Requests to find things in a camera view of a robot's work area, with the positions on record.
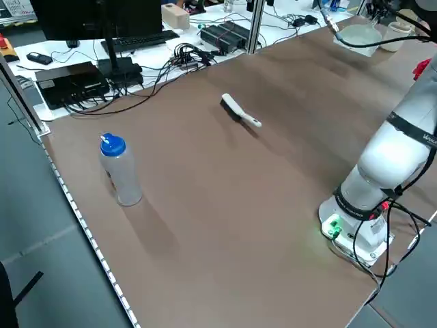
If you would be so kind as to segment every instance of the computer monitor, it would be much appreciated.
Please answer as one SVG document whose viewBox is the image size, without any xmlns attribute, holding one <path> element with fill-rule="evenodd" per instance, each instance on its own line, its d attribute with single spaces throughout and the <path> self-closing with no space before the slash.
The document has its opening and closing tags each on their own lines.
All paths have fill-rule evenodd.
<svg viewBox="0 0 437 328">
<path fill-rule="evenodd" d="M 103 39 L 101 5 L 113 38 L 162 31 L 160 0 L 31 0 L 47 40 Z"/>
<path fill-rule="evenodd" d="M 104 38 L 109 59 L 99 60 L 99 70 L 120 85 L 132 76 L 141 77 L 141 67 L 129 57 L 117 58 L 113 38 L 162 31 L 160 0 L 31 0 L 31 4 L 47 40 Z"/>
</svg>

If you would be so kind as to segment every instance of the keyboard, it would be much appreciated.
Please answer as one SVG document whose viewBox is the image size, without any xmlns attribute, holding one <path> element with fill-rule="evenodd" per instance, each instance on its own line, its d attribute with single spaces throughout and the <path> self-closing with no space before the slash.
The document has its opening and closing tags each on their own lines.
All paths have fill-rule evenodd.
<svg viewBox="0 0 437 328">
<path fill-rule="evenodd" d="M 114 39 L 114 50 L 116 53 L 123 51 L 133 51 L 148 46 L 156 46 L 165 43 L 165 41 L 179 38 L 179 35 L 172 30 L 162 31 L 158 34 L 152 34 L 143 38 L 119 38 Z M 102 46 L 108 52 L 107 42 L 102 41 Z"/>
</svg>

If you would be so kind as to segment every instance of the white container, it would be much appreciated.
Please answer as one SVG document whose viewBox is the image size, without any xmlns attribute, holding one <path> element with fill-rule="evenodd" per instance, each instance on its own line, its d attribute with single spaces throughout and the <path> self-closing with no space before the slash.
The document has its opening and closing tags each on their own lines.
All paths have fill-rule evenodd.
<svg viewBox="0 0 437 328">
<path fill-rule="evenodd" d="M 100 162 L 115 188 L 118 204 L 136 204 L 143 197 L 143 192 L 129 146 L 123 138 L 110 133 L 105 133 L 100 138 Z"/>
<path fill-rule="evenodd" d="M 225 0 L 223 3 L 223 10 L 225 12 L 232 12 L 234 9 L 234 0 Z"/>
<path fill-rule="evenodd" d="M 402 38 L 404 36 L 408 36 L 411 33 L 411 31 L 412 28 L 410 25 L 405 25 L 400 22 L 391 22 L 389 24 L 389 28 L 387 29 L 387 32 L 384 35 L 383 40 Z M 392 43 L 381 44 L 381 48 L 394 53 L 395 51 L 398 51 L 401 48 L 403 43 L 404 41 L 397 41 Z"/>
<path fill-rule="evenodd" d="M 341 30 L 340 35 L 346 42 L 352 44 L 369 44 L 369 43 L 377 43 L 382 40 L 381 33 L 376 30 L 371 24 L 365 25 L 349 25 Z M 361 55 L 371 57 L 378 46 L 368 46 L 367 48 L 355 48 L 352 46 L 346 46 L 344 43 L 337 40 L 334 36 L 334 43 L 339 44 L 351 51 L 356 53 L 360 53 Z"/>
</svg>

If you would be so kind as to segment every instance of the beige box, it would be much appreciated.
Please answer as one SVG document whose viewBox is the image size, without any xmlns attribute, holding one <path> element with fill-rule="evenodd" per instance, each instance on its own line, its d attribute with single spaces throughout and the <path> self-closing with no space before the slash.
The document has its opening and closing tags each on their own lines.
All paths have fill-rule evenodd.
<svg viewBox="0 0 437 328">
<path fill-rule="evenodd" d="M 163 21 L 174 29 L 189 29 L 190 28 L 190 14 L 182 8 L 168 3 L 161 6 Z"/>
</svg>

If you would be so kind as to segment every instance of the white table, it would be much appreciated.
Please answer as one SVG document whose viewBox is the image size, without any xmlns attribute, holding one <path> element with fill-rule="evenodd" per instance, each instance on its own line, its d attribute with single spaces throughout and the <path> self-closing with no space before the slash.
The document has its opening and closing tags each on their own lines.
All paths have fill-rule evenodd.
<svg viewBox="0 0 437 328">
<path fill-rule="evenodd" d="M 322 19 L 322 15 L 320 14 L 319 11 L 311 9 L 311 4 L 312 4 L 312 0 L 300 0 L 300 1 L 276 0 L 274 6 L 279 16 L 283 16 L 286 14 L 298 14 L 298 15 L 310 14 L 318 18 L 321 26 L 325 26 L 324 21 Z M 174 47 L 182 42 L 188 42 L 194 44 L 195 46 L 198 46 L 203 50 L 207 50 L 207 51 L 214 50 L 215 48 L 213 46 L 209 44 L 203 44 L 201 42 L 201 39 L 198 35 L 199 30 L 197 28 L 199 23 L 200 22 L 206 23 L 208 21 L 217 21 L 218 24 L 218 23 L 222 23 L 223 19 L 226 18 L 225 20 L 227 21 L 235 21 L 240 26 L 250 29 L 252 13 L 246 11 L 246 1 L 236 0 L 234 3 L 233 13 L 234 14 L 229 15 L 229 13 L 224 12 L 222 5 L 207 7 L 206 13 L 198 14 L 191 17 L 192 23 L 190 29 L 185 31 L 177 30 L 177 29 L 175 30 L 175 32 L 178 33 L 181 38 L 170 40 L 166 44 L 153 46 L 150 48 L 139 49 L 135 51 L 133 55 L 131 55 L 132 61 L 134 63 L 138 63 L 141 66 L 161 68 L 164 65 L 164 63 L 172 56 Z M 260 34 L 262 36 L 259 37 L 259 41 L 261 42 L 262 46 L 269 46 L 275 43 L 275 41 L 279 39 L 285 40 L 290 36 L 295 36 L 294 29 L 284 30 L 285 28 L 287 28 L 287 23 L 285 21 L 281 20 L 280 18 L 270 16 L 268 14 L 274 15 L 274 9 L 266 5 L 264 8 L 262 26 L 260 29 Z M 332 13 L 332 16 L 334 20 L 337 22 L 351 17 L 350 14 L 345 12 Z M 319 28 L 319 25 L 311 25 L 311 26 L 305 25 L 299 29 L 299 34 L 307 33 L 317 28 Z M 100 41 L 101 40 L 81 41 L 81 44 L 78 48 L 72 49 L 65 55 L 60 54 L 68 51 L 68 48 L 64 41 L 45 41 L 45 42 L 30 44 L 27 46 L 20 46 L 15 49 L 16 52 L 18 53 L 18 56 L 20 57 L 20 61 L 10 63 L 10 68 L 15 75 L 22 75 L 24 77 L 33 79 L 35 81 L 36 79 L 35 71 L 24 70 L 16 66 L 20 65 L 26 68 L 48 69 L 48 68 L 57 68 L 57 67 L 62 67 L 72 64 L 88 62 L 91 60 L 90 58 L 93 59 L 91 60 L 91 62 L 93 64 L 96 64 L 96 56 L 97 59 L 108 58 L 108 55 L 106 54 L 103 47 L 101 46 Z M 73 54 L 75 51 L 80 51 L 86 56 L 89 56 L 90 58 L 86 57 L 83 54 L 75 53 L 66 63 L 59 63 L 57 61 L 54 61 L 49 66 L 43 66 L 27 60 L 26 54 L 33 51 L 45 55 L 51 55 L 53 51 L 59 51 L 60 53 L 53 53 L 53 57 L 60 62 L 66 61 L 67 58 L 69 58 L 69 56 L 71 56 L 71 54 Z M 217 62 L 223 62 L 225 60 L 236 57 L 242 53 L 244 53 L 244 51 L 236 51 L 235 53 L 232 53 L 230 55 L 224 57 L 216 57 L 215 59 Z M 123 54 L 123 56 L 125 57 L 129 54 L 130 54 L 129 52 L 126 52 Z M 176 78 L 183 73 L 184 73 L 183 70 L 175 69 L 169 74 L 168 79 Z M 156 80 L 157 74 L 158 74 L 157 70 L 150 70 L 147 68 L 143 68 L 142 75 L 144 76 L 144 86 L 152 85 L 153 82 Z M 129 88 L 129 92 L 135 92 L 140 89 L 141 87 L 134 86 Z M 36 106 L 35 111 L 37 112 L 40 119 L 44 121 L 51 121 L 56 118 L 60 118 L 62 116 L 69 114 L 68 111 L 66 111 L 66 109 L 64 108 L 50 110 L 45 104 Z"/>
</svg>

